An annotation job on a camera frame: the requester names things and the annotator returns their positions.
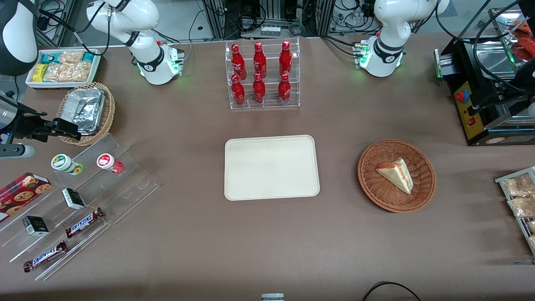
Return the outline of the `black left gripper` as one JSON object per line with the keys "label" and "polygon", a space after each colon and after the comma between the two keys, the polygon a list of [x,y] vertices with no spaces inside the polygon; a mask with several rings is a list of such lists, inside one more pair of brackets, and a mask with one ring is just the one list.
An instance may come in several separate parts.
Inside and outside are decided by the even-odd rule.
{"label": "black left gripper", "polygon": [[482,119],[497,118],[497,107],[499,105],[506,105],[508,103],[523,103],[528,108],[531,105],[531,95],[522,93],[514,88],[506,88],[504,86],[491,86],[493,90],[476,90],[471,94],[471,102],[473,105],[487,105],[488,107],[469,105],[467,113],[470,116],[479,114]]}

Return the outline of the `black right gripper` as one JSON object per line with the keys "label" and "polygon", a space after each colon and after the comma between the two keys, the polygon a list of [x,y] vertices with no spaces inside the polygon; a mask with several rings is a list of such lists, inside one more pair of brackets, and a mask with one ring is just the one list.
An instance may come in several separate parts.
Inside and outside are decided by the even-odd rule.
{"label": "black right gripper", "polygon": [[63,142],[81,140],[82,135],[78,132],[76,124],[62,118],[49,121],[43,119],[43,116],[48,116],[48,113],[18,110],[14,119],[14,138],[46,142],[49,136],[58,136]]}

